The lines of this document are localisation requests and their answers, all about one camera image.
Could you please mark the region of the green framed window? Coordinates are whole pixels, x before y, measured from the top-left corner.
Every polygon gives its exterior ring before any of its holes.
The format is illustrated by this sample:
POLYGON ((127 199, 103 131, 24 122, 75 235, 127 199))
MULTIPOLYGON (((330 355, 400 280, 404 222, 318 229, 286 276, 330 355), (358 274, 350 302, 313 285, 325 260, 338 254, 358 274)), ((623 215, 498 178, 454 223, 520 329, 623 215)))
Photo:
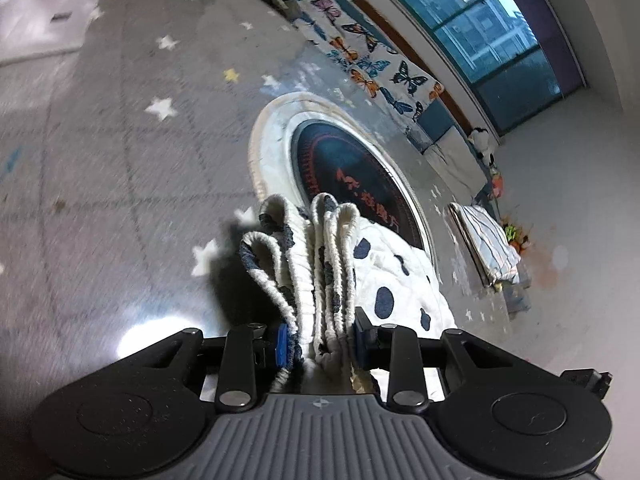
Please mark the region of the green framed window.
POLYGON ((395 0, 452 63, 498 133, 585 84, 547 0, 395 0))

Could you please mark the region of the stuffed toys on bench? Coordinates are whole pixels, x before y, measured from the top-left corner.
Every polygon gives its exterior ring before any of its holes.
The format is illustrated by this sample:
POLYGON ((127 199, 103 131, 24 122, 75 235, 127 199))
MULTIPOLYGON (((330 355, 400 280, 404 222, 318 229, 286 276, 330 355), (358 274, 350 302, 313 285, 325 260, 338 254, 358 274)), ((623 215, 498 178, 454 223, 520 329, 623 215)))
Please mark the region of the stuffed toys on bench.
POLYGON ((504 181, 496 163, 495 152, 497 144, 495 138, 485 128, 474 128, 469 134, 469 141, 477 158, 489 172, 490 197, 494 201, 500 226, 502 226, 504 234, 506 234, 506 241, 521 255, 529 246, 529 236, 520 226, 517 226, 500 212, 499 200, 504 193, 504 181))

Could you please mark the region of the pink white storage bag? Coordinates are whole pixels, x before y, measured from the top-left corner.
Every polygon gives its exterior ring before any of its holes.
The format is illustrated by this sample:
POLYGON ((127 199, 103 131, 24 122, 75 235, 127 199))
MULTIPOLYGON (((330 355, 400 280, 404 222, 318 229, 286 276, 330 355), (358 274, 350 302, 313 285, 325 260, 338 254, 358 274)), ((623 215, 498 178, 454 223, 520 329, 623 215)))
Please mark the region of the pink white storage bag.
POLYGON ((1 63, 79 50, 98 1, 1 0, 1 63))

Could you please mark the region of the grey pillow on bench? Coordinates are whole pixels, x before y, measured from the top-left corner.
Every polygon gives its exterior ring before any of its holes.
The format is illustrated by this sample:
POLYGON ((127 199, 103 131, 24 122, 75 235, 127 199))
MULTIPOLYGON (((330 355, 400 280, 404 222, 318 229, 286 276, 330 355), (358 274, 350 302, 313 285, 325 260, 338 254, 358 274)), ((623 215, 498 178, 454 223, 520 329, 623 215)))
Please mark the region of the grey pillow on bench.
POLYGON ((459 204, 471 205, 488 185, 486 172, 455 126, 429 146, 424 157, 459 204))

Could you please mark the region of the white navy polka dot garment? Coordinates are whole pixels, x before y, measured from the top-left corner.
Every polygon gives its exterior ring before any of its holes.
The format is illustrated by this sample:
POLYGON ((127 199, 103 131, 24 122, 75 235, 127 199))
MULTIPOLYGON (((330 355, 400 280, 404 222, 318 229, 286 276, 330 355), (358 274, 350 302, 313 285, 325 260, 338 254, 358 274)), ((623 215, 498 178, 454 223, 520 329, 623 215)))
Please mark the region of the white navy polka dot garment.
POLYGON ((321 193, 309 208, 262 202, 240 257, 286 328, 274 392, 385 393, 388 374, 356 361, 356 311, 374 325, 437 339, 456 325, 424 250, 321 193))

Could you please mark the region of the butterfly print cushion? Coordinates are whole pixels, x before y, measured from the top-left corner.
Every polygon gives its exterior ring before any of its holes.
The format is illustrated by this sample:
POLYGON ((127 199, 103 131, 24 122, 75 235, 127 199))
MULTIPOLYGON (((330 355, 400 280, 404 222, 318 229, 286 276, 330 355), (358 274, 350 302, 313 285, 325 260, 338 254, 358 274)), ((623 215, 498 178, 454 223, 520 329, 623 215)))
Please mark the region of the butterfly print cushion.
POLYGON ((398 124, 416 124, 444 92, 438 80, 376 38, 337 0, 295 2, 299 17, 294 26, 398 124))

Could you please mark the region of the folded blue striped blanket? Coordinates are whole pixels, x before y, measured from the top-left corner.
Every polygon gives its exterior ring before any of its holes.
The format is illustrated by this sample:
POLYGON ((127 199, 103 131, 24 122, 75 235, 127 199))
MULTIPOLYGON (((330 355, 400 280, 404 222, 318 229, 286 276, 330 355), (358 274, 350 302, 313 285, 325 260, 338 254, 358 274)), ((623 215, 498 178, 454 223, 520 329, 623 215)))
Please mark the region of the folded blue striped blanket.
POLYGON ((480 270, 483 283, 486 286, 518 284, 521 257, 508 243, 503 228, 488 211, 481 206, 458 203, 450 203, 448 209, 480 270))

